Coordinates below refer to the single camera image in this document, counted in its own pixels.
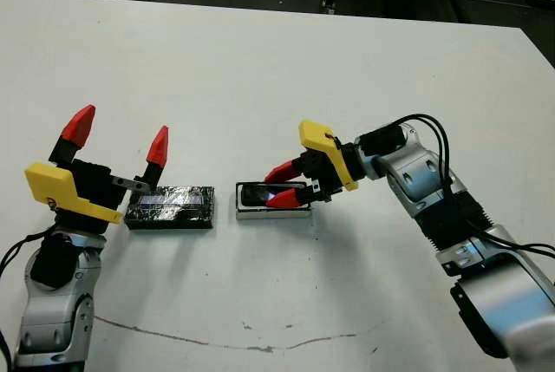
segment red fingertip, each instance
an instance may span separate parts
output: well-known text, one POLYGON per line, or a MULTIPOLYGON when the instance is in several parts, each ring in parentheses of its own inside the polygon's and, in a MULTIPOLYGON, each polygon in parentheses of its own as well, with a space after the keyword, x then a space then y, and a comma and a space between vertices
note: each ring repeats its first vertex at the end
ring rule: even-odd
POLYGON ((154 138, 152 145, 150 146, 150 150, 148 151, 147 155, 147 162, 152 162, 154 164, 158 164, 162 168, 166 165, 167 160, 167 140, 168 140, 168 129, 167 126, 164 125, 156 138, 154 138))
POLYGON ((266 207, 280 209, 299 207, 300 205, 294 188, 280 192, 266 202, 266 207))
POLYGON ((68 125, 62 130, 61 137, 64 140, 69 140, 82 148, 87 141, 90 128, 93 126, 93 119, 95 117, 95 107, 88 105, 75 114, 69 121, 68 125))
POLYGON ((270 171, 266 178, 265 183, 282 183, 289 179, 294 179, 301 175, 301 173, 293 166, 293 161, 287 161, 281 166, 277 166, 270 171))

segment yellow gripper bracket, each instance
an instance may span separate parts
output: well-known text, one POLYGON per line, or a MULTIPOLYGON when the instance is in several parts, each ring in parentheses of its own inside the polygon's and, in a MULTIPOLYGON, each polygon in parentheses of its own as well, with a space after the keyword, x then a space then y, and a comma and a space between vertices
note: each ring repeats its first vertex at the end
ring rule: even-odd
POLYGON ((301 136, 301 144, 304 147, 320 151, 328 156, 333 167, 336 169, 341 183, 347 190, 351 191, 358 188, 358 183, 350 176, 341 151, 337 149, 331 128, 319 123, 303 120, 298 126, 298 132, 301 136))

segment box with black lid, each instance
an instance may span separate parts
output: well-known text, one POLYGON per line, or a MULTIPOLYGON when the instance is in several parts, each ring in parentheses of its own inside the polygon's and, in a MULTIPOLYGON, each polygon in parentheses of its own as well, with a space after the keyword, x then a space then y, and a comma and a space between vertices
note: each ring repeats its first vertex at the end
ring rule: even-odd
POLYGON ((212 227, 214 187, 163 186, 133 193, 125 224, 139 229, 206 229, 212 227))

